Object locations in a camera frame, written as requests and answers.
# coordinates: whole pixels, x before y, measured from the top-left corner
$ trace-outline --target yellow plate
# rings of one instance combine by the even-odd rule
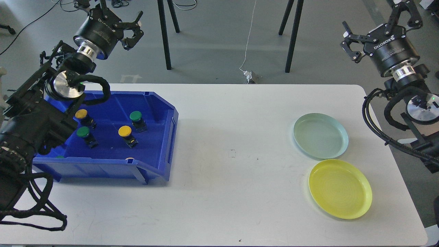
[[[341,160],[324,160],[309,175],[309,190],[327,213],[342,219],[365,214],[372,204],[369,181],[355,166]]]

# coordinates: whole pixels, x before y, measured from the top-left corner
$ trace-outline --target electrical socket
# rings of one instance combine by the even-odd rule
[[[244,76],[247,79],[247,82],[244,84],[257,84],[259,76],[257,76],[253,71],[244,71]]]

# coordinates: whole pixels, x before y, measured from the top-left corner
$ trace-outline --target plastic plate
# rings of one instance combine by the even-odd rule
[[[369,181],[355,166],[341,160],[324,160],[309,175],[309,190],[327,213],[342,219],[365,214],[372,204]]]
[[[309,113],[297,119],[293,135],[303,152],[321,160],[342,155],[349,143],[343,125],[321,113]]]

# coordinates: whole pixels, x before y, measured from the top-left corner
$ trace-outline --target robotic arm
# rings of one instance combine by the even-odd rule
[[[105,0],[100,0],[94,8],[90,8],[87,0],[77,0],[75,7],[88,13],[73,37],[78,48],[74,49],[61,40],[51,55],[42,52],[40,69],[6,101],[9,106],[4,115],[11,119],[0,133],[0,224],[26,225],[50,231],[65,229],[67,216],[48,200],[53,178],[46,173],[32,173],[32,160],[37,153],[46,155],[52,148],[64,144],[77,127],[73,116],[81,104],[95,105],[109,99],[108,82],[88,74],[96,68],[94,60],[107,59],[118,41],[126,50],[133,48],[144,34],[140,29],[141,11],[133,22],[122,22],[107,8]],[[132,30],[134,35],[124,38],[124,30]],[[99,83],[103,98],[84,100],[84,81]],[[62,112],[44,100],[44,92],[56,100],[71,101],[71,104]],[[35,183],[37,178],[47,179],[43,190]],[[35,206],[25,211],[14,209],[26,189],[36,201]],[[48,228],[3,220],[6,216],[26,218],[33,215],[54,217],[63,224]]]
[[[365,36],[353,34],[348,24],[343,22],[346,32],[340,46],[355,63],[369,56],[381,77],[391,77],[384,83],[385,90],[377,88],[365,98],[363,118],[368,127],[383,139],[386,145],[390,144],[398,150],[420,158],[424,165],[435,173],[439,171],[439,131],[425,136],[414,123],[428,125],[439,121],[439,98],[432,94],[425,84],[424,79],[427,78],[429,69],[424,64],[414,66],[420,56],[406,36],[408,31],[422,27],[422,19],[413,0],[396,2],[392,6],[388,22],[379,25]],[[403,11],[410,13],[406,27],[398,25]],[[364,45],[363,52],[352,51],[352,43]],[[388,123],[403,131],[411,130],[416,136],[417,140],[410,143],[411,147],[398,143],[374,124],[369,114],[369,105],[377,96],[385,96],[389,100],[384,110]],[[406,103],[406,112],[401,114],[405,124],[394,120],[391,115],[392,109],[401,100]]]

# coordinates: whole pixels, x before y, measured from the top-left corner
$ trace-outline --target light blue plate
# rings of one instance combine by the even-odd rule
[[[343,125],[321,113],[309,113],[297,119],[293,135],[303,152],[321,160],[342,155],[349,143],[348,133]]]

